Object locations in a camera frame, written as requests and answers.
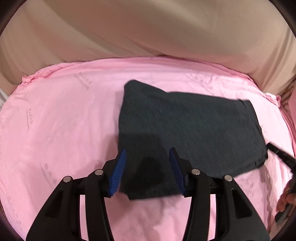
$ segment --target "human hand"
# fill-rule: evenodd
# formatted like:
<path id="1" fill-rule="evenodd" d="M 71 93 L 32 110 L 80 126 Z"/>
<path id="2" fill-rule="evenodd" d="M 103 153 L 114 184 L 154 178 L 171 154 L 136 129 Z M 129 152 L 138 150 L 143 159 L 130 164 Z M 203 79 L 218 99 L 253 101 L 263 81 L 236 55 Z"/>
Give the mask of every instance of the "human hand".
<path id="1" fill-rule="evenodd" d="M 294 208 L 296 206 L 296 194 L 289 193 L 291 189 L 290 184 L 291 184 L 291 180 L 287 183 L 286 187 L 284 188 L 284 192 L 278 201 L 278 204 L 276 206 L 277 212 L 285 211 L 286 204 L 292 204 Z"/>

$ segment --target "finger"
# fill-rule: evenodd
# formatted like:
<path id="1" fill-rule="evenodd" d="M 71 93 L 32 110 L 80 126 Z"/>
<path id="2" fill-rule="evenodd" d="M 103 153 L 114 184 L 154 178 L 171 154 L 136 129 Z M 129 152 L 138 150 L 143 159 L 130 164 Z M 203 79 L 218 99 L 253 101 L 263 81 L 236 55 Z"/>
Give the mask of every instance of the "finger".
<path id="1" fill-rule="evenodd" d="M 284 203 L 284 205 L 287 204 L 287 195 L 288 195 L 288 193 L 283 193 L 281 195 L 281 197 L 279 198 L 279 200 L 281 200 L 281 202 Z"/>
<path id="2" fill-rule="evenodd" d="M 291 182 L 292 182 L 292 179 L 290 179 L 288 182 L 287 182 L 287 185 L 286 185 L 286 187 L 291 187 Z"/>
<path id="3" fill-rule="evenodd" d="M 296 205 L 296 194 L 294 194 L 294 193 L 288 194 L 286 200 L 288 203 Z"/>
<path id="4" fill-rule="evenodd" d="M 276 210 L 277 210 L 277 212 L 285 211 L 285 204 L 281 200 L 279 200 Z"/>
<path id="5" fill-rule="evenodd" d="M 286 186 L 285 188 L 284 188 L 284 192 L 285 193 L 288 193 L 290 191 L 290 186 Z"/>

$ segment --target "metal screw head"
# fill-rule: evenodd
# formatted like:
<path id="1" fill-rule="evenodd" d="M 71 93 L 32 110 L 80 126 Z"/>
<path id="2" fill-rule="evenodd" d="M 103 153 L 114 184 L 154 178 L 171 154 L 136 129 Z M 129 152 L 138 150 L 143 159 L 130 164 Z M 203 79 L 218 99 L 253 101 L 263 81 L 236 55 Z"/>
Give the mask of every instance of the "metal screw head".
<path id="1" fill-rule="evenodd" d="M 199 174 L 200 174 L 200 170 L 198 170 L 198 169 L 192 169 L 192 170 L 191 170 L 191 173 L 192 173 L 193 175 L 199 175 Z"/>
<path id="2" fill-rule="evenodd" d="M 227 182 L 231 182 L 232 181 L 232 176 L 230 176 L 230 175 L 226 175 L 225 177 L 224 177 L 224 179 L 227 181 Z"/>
<path id="3" fill-rule="evenodd" d="M 104 171 L 102 170 L 102 169 L 97 169 L 97 170 L 95 170 L 95 172 L 94 172 L 97 176 L 100 176 L 100 175 L 102 175 L 103 173 L 104 173 Z"/>
<path id="4" fill-rule="evenodd" d="M 71 177 L 70 176 L 66 176 L 66 177 L 64 177 L 63 178 L 63 181 L 65 182 L 65 183 L 68 183 L 69 181 L 71 181 Z"/>

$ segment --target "pink bedsheet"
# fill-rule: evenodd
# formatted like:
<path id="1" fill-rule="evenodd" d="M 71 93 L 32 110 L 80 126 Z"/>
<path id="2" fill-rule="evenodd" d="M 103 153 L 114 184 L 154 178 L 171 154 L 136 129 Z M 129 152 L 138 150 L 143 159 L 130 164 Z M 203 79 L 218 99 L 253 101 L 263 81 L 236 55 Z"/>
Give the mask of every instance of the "pink bedsheet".
<path id="1" fill-rule="evenodd" d="M 24 77 L 0 112 L 0 199 L 22 238 L 64 176 L 87 176 L 116 156 L 123 86 L 130 79 L 165 91 L 249 99 L 266 142 L 293 153 L 276 97 L 220 65 L 155 57 L 50 66 Z M 266 227 L 289 179 L 285 165 L 270 152 L 264 166 L 235 178 Z M 209 239 L 215 233 L 211 200 Z M 130 202 L 116 193 L 106 199 L 115 240 L 182 240 L 190 201 L 173 196 Z M 81 229 L 87 239 L 83 218 Z"/>

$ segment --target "folded t-shirt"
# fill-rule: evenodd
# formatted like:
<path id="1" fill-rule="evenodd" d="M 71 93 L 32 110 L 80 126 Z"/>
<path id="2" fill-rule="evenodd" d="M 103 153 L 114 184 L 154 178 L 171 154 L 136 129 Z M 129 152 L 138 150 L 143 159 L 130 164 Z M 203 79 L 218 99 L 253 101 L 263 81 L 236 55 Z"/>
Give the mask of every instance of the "folded t-shirt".
<path id="1" fill-rule="evenodd" d="M 124 87 L 118 148 L 127 150 L 120 191 L 130 199 L 178 193 L 168 152 L 212 177 L 261 166 L 267 149 L 250 101 L 172 92 L 136 80 Z"/>

